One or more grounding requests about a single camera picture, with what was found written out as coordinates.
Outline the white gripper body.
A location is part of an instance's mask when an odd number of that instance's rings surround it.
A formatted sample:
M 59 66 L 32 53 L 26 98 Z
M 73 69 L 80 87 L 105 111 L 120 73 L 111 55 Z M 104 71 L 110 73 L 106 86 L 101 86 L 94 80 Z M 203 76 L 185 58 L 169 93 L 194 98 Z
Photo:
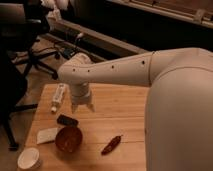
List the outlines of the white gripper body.
M 71 101 L 75 105 L 84 105 L 91 102 L 92 93 L 88 83 L 71 84 Z

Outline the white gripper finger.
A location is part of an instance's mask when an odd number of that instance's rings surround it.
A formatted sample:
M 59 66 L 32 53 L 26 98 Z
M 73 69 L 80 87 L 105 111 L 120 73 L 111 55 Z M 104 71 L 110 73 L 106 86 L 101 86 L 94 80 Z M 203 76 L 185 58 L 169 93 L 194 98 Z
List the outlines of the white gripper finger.
M 88 109 L 89 109 L 90 111 L 95 112 L 95 109 L 94 109 L 94 105 L 93 105 L 93 104 L 89 103 L 89 104 L 87 104 L 87 107 L 88 107 Z
M 75 105 L 75 104 L 72 104 L 72 105 L 71 105 L 71 110 L 72 110 L 72 113 L 73 113 L 73 114 L 76 112 L 77 108 L 78 108 L 77 105 Z

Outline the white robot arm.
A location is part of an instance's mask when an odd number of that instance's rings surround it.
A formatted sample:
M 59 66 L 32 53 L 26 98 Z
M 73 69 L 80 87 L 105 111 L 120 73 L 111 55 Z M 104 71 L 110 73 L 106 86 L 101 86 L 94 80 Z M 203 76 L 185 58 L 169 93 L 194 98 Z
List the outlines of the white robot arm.
M 213 171 L 213 52 L 169 49 L 100 63 L 78 53 L 58 74 L 75 107 L 91 102 L 91 83 L 147 87 L 147 171 Z

